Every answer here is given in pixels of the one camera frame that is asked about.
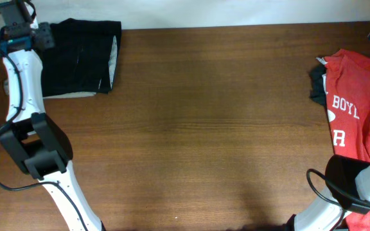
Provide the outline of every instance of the red shirt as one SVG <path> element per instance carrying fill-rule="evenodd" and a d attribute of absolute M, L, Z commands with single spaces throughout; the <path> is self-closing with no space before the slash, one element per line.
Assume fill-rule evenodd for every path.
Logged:
<path fill-rule="evenodd" d="M 324 59 L 335 154 L 370 162 L 370 58 L 341 49 Z M 370 212 L 353 213 L 346 221 L 350 231 L 370 230 Z"/>

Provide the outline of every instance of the clothing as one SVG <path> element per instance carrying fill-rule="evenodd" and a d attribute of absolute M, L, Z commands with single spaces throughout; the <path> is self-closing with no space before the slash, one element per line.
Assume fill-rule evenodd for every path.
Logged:
<path fill-rule="evenodd" d="M 44 97 L 112 90 L 121 42 L 120 22 L 68 19 L 51 24 L 51 30 L 55 47 L 41 55 Z"/>
<path fill-rule="evenodd" d="M 309 98 L 324 107 L 326 106 L 326 95 L 324 90 L 324 78 L 322 76 L 325 74 L 326 68 L 323 64 L 313 68 L 309 73 L 309 76 L 312 79 L 312 90 Z"/>
<path fill-rule="evenodd" d="M 326 104 L 335 154 L 370 162 L 370 59 L 341 49 L 326 61 Z M 346 218 L 370 231 L 370 212 Z"/>

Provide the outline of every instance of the wooden table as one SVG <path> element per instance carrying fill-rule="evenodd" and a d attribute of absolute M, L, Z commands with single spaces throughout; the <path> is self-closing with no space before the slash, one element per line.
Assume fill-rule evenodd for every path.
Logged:
<path fill-rule="evenodd" d="M 109 95 L 45 100 L 107 230 L 282 224 L 315 198 L 305 172 L 333 154 L 312 102 L 316 56 L 370 57 L 370 22 L 123 32 Z M 0 61 L 0 124 L 8 98 Z M 0 147 L 0 180 L 33 182 Z M 315 180 L 319 188 L 320 180 Z M 0 230 L 67 230 L 43 188 L 0 189 Z"/>

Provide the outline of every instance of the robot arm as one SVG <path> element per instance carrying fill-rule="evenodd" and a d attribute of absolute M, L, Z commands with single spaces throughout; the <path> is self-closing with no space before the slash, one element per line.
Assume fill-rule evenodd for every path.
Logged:
<path fill-rule="evenodd" d="M 49 25 L 39 26 L 31 16 L 35 15 L 35 9 L 24 1 L 1 3 L 0 11 L 7 37 L 0 38 L 10 95 L 6 120 L 12 121 L 10 128 L 0 134 L 0 143 L 23 173 L 39 182 L 55 182 L 61 188 L 42 184 L 57 204 L 69 230 L 105 230 L 76 181 L 72 147 L 66 134 L 45 113 L 40 81 L 42 61 L 35 49 L 53 46 Z M 39 140 L 24 142 L 35 134 Z"/>
<path fill-rule="evenodd" d="M 335 155 L 328 162 L 326 176 L 342 190 L 370 203 L 370 163 Z M 288 224 L 289 231 L 329 231 L 340 219 L 352 212 L 366 214 L 370 211 L 370 206 L 352 201 L 329 186 L 325 187 L 321 194 L 327 199 L 339 202 L 340 207 L 318 197 L 306 210 L 295 216 L 293 223 Z"/>

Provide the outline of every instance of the white wall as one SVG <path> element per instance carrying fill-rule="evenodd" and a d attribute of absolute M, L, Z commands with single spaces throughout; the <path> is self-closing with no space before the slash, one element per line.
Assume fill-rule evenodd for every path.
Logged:
<path fill-rule="evenodd" d="M 370 21 L 370 0 L 33 0 L 39 22 L 121 21 L 124 29 Z M 0 27 L 3 21 L 0 16 Z"/>

